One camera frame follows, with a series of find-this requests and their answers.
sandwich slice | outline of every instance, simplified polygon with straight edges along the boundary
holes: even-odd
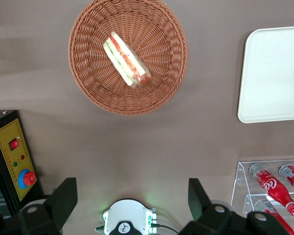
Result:
[[[103,48],[127,85],[136,88],[151,80],[148,68],[116,32],[111,33]]]

wicker basket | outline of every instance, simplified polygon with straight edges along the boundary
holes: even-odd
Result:
[[[102,44],[115,31],[152,74],[144,87],[129,87]],[[159,0],[95,0],[78,16],[69,41],[76,83],[96,105],[119,115],[140,115],[167,103],[180,87],[188,48],[176,16]]]

coca-cola logo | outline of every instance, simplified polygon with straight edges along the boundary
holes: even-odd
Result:
[[[269,189],[275,189],[276,187],[276,180],[275,179],[269,179],[263,184],[263,189],[268,193]]]

red switch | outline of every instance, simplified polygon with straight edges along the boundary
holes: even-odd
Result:
[[[9,145],[10,145],[10,149],[12,151],[19,146],[19,143],[18,143],[17,139],[14,139],[9,143]]]

black cable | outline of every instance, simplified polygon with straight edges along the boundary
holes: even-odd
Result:
[[[151,224],[151,227],[152,228],[159,228],[159,227],[162,227],[162,228],[166,228],[166,229],[170,229],[171,231],[175,232],[176,234],[179,234],[179,232],[173,228],[170,228],[169,226],[166,226],[166,225],[161,225],[161,224]]]
[[[103,225],[103,226],[100,226],[100,227],[97,227],[97,228],[95,228],[95,231],[96,231],[96,232],[98,232],[98,233],[100,233],[100,234],[102,234],[102,235],[105,235],[105,233],[104,233],[104,232],[102,232],[102,230],[104,230],[104,225]]]

